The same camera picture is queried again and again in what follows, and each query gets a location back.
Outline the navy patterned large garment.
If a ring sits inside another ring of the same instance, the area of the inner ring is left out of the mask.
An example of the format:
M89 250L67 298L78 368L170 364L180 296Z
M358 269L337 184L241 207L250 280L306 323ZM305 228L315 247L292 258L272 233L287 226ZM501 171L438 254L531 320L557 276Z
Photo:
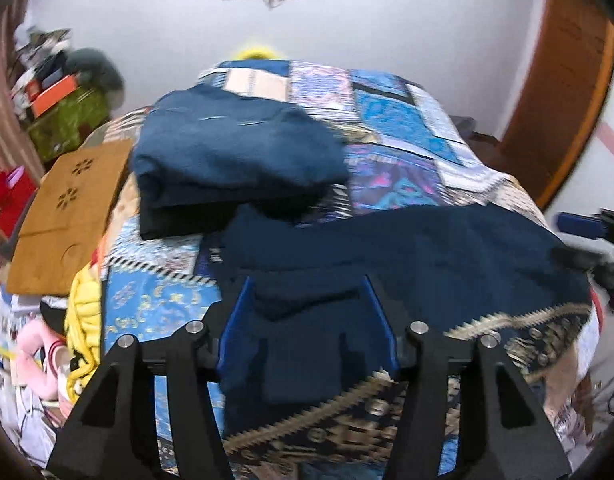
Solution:
M560 240L496 205L412 206L291 226L243 206L202 245L249 290L222 339L226 451L266 464L383 463L403 417L406 328L495 337L531 382L594 312Z

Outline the folded blue denim clothes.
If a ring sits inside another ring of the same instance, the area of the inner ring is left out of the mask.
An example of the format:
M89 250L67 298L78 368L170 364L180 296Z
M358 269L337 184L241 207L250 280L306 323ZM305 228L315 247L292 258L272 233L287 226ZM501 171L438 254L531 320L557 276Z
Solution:
M343 144L324 122L206 84L154 104L131 170L146 240L219 231L242 205L296 222L348 179Z

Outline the yellow cloth at bedside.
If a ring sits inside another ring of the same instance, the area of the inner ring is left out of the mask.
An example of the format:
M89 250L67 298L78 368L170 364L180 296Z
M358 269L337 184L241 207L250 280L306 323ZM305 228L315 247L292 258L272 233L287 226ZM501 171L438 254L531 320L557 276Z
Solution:
M64 321L67 348L72 355L66 379L69 400L76 403L101 362L101 283L88 263L72 280Z

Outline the brown wooden door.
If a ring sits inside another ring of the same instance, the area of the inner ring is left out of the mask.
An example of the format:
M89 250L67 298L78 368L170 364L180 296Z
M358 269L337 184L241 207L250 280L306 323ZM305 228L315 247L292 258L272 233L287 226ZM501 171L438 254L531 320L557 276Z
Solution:
M500 169L539 208L556 197L584 150L614 71L614 26L592 0L546 0L521 96L501 141Z

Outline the brown wooden bedside board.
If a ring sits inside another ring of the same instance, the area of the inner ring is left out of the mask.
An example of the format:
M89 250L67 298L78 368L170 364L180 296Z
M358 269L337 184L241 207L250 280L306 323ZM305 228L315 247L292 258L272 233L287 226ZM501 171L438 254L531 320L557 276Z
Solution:
M131 140L114 141L57 159L22 222L8 292L69 294L106 229L132 148Z

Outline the blue patchwork bed cover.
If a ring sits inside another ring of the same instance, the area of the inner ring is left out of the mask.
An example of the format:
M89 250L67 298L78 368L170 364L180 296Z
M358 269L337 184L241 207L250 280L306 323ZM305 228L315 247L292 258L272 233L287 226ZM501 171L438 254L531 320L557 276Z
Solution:
M349 180L334 185L313 207L313 221L408 206L492 204L545 223L516 179L487 167L469 148L467 118L449 116L429 92L406 79L375 70L246 58L222 62L200 81L241 96L299 105L344 141ZM124 179L92 262L93 273L109 280L109 300L98 305L107 335L118 328L146 339L165 333L158 285L185 292L197 313L218 297L200 237L144 240L145 215L136 179ZM449 332L463 337L505 330L514 362L544 400L562 445L572 448L584 430L575 397L597 348L601 321L596 300L581 307L556 300L519 316L465 314Z

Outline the red bag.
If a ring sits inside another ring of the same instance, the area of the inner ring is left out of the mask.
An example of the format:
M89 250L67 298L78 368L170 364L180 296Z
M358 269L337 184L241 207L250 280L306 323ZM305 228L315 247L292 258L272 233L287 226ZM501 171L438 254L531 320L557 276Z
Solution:
M6 240L36 191L36 182L24 166L0 169L0 235Z

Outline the striped maroon curtain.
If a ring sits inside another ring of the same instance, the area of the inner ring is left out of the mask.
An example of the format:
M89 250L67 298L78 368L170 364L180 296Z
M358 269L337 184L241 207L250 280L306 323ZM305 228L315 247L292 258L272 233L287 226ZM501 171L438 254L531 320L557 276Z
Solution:
M39 182L44 168L28 133L22 130L10 98L10 75L14 64L14 32L22 24L28 0L13 0L0 15L0 169L24 166Z

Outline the orange box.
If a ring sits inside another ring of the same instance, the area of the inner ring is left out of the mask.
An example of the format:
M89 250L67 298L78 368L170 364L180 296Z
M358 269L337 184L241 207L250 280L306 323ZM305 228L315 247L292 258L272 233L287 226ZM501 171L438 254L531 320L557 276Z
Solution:
M78 80L75 75L67 75L57 81L53 86L43 90L31 103L31 111L34 118L44 114L60 100L66 98L78 89Z

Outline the dark green plush bag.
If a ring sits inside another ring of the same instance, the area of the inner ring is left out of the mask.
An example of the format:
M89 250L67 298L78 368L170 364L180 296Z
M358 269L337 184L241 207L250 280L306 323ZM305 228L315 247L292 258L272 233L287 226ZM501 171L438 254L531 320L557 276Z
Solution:
M83 48L69 52L64 68L85 86L101 90L112 110L124 104L124 78L102 51Z

